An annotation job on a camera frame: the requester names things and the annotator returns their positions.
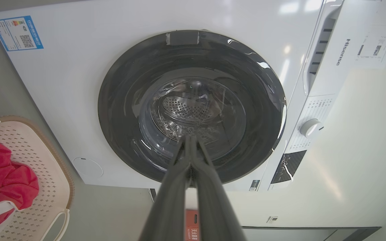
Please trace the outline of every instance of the qr code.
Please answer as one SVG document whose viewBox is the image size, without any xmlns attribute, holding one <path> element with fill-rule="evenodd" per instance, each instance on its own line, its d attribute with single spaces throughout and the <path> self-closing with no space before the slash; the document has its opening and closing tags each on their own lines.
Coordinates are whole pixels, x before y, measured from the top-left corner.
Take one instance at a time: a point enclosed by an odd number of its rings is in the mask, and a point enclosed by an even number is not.
<svg viewBox="0 0 386 241">
<path fill-rule="evenodd" d="M 32 43 L 30 35 L 20 35 L 20 39 L 22 40 L 22 43 L 25 45 L 25 48 L 34 47 L 34 44 Z"/>
<path fill-rule="evenodd" d="M 378 55 L 378 53 L 380 51 L 380 47 L 382 47 L 382 46 L 381 45 L 376 46 L 376 49 L 375 49 L 375 52 L 373 53 L 373 56 Z"/>
</svg>

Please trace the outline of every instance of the hisense logo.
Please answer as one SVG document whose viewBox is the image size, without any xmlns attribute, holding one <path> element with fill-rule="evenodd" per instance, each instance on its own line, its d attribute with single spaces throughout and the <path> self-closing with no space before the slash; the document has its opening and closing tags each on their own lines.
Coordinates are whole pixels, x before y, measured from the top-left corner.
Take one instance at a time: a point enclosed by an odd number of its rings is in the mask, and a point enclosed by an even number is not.
<svg viewBox="0 0 386 241">
<path fill-rule="evenodd" d="M 350 41 L 350 39 L 347 39 L 347 40 L 346 40 L 346 43 L 345 43 L 345 45 L 343 46 L 342 52 L 340 53 L 340 57 L 339 57 L 339 60 L 337 61 L 336 65 L 339 65 L 339 64 L 340 64 L 340 61 L 341 61 L 342 58 L 343 58 L 343 54 L 345 53 L 345 50 L 346 50 L 346 48 L 348 47 L 349 41 Z"/>
</svg>

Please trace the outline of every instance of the floor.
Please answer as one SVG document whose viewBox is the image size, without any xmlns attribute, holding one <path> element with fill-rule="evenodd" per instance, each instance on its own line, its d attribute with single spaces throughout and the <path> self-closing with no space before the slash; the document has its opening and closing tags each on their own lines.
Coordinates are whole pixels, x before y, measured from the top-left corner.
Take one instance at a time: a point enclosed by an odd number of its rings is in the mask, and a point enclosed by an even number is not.
<svg viewBox="0 0 386 241">
<path fill-rule="evenodd" d="M 62 2 L 69 1 L 0 0 L 0 11 Z M 31 119 L 47 136 L 53 137 L 0 43 L 2 115 Z M 66 157 L 65 160 L 75 182 L 75 196 L 69 226 L 62 240 L 137 240 L 152 205 L 148 190 L 85 185 Z M 60 222 L 57 222 L 46 240 L 53 240 L 59 227 Z"/>
</svg>

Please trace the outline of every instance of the basket handle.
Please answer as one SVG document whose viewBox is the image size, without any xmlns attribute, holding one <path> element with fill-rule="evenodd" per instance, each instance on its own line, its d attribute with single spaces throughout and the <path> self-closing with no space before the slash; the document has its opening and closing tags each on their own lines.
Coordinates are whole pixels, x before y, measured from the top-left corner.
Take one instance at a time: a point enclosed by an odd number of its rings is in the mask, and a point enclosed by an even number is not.
<svg viewBox="0 0 386 241">
<path fill-rule="evenodd" d="M 58 213 L 58 215 L 56 215 L 56 217 L 52 221 L 52 224 L 50 224 L 50 226 L 47 229 L 46 233 L 43 235 L 43 238 L 41 238 L 41 241 L 43 241 L 44 237 L 47 235 L 47 233 L 49 232 L 49 230 L 51 229 L 53 224 L 55 224 L 55 221 L 62 214 L 65 214 L 65 219 L 63 220 L 63 225 L 62 225 L 62 228 L 60 229 L 60 232 L 58 233 L 58 236 L 56 236 L 56 238 L 55 238 L 55 241 L 60 241 L 60 239 L 62 238 L 62 236 L 64 235 L 64 233 L 65 233 L 65 231 L 66 231 L 66 229 L 68 227 L 68 223 L 69 223 L 69 209 L 63 209 L 61 212 Z"/>
</svg>

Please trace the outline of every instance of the white knob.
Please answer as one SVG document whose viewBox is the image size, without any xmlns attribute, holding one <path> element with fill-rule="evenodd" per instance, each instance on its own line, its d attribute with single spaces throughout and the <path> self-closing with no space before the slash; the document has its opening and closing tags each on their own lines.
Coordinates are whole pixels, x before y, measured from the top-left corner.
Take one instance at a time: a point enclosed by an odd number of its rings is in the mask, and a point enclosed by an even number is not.
<svg viewBox="0 0 386 241">
<path fill-rule="evenodd" d="M 317 119 L 310 119 L 302 125 L 300 133 L 308 139 L 313 139 L 323 128 L 323 123 L 319 122 Z"/>
</svg>

